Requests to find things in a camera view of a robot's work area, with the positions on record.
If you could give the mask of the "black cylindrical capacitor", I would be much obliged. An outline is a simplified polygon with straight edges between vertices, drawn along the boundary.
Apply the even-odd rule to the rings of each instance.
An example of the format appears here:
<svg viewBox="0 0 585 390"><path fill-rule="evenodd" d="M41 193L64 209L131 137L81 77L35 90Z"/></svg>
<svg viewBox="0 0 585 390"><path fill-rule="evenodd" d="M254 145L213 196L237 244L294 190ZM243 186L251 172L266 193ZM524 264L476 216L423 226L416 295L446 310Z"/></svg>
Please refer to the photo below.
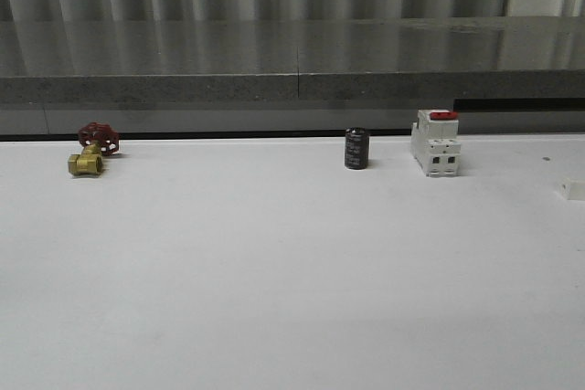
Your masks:
<svg viewBox="0 0 585 390"><path fill-rule="evenodd" d="M369 130L361 127L345 131L345 167L350 170L363 170L369 161Z"/></svg>

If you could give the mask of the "brass valve red handwheel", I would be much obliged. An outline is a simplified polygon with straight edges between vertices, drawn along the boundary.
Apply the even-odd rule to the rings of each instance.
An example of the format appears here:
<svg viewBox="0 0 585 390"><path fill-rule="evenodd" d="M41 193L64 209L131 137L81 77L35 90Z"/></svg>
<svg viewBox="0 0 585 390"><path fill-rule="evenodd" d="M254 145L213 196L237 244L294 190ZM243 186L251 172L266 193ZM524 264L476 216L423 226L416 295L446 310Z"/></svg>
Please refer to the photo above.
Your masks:
<svg viewBox="0 0 585 390"><path fill-rule="evenodd" d="M68 159L69 173L73 176L100 175L103 158L114 155L120 148L120 135L109 124L91 122L78 130L81 153Z"/></svg>

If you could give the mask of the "grey stone counter ledge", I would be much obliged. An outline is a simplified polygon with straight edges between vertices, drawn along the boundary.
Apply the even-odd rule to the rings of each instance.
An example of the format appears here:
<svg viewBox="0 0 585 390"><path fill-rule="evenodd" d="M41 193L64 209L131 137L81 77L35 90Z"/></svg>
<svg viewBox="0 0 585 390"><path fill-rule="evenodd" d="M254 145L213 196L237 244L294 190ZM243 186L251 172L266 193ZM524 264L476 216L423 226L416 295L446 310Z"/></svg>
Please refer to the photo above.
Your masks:
<svg viewBox="0 0 585 390"><path fill-rule="evenodd" d="M1 133L581 132L584 22L493 17L1 25Z"/></svg>

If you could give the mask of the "small white plastic block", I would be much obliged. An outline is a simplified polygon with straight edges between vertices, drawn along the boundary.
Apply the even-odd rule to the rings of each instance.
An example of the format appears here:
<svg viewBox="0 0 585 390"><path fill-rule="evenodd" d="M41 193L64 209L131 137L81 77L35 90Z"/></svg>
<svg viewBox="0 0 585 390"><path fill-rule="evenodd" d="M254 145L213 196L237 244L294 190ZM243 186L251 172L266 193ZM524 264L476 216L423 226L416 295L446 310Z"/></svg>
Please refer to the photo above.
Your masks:
<svg viewBox="0 0 585 390"><path fill-rule="evenodd" d="M564 178L558 185L559 194L566 200L585 200L585 181L572 178Z"/></svg>

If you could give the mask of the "white circuit breaker red switch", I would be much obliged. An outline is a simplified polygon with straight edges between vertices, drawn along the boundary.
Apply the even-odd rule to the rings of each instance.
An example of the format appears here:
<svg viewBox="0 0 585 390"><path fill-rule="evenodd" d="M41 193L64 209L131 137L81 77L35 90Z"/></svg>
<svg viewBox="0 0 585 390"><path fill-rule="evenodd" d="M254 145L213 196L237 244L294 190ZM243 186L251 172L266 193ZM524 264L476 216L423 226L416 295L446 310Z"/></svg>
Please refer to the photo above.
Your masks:
<svg viewBox="0 0 585 390"><path fill-rule="evenodd" d="M448 110L418 110L412 123L410 151L428 177L458 174L462 145L457 139L458 113Z"/></svg>

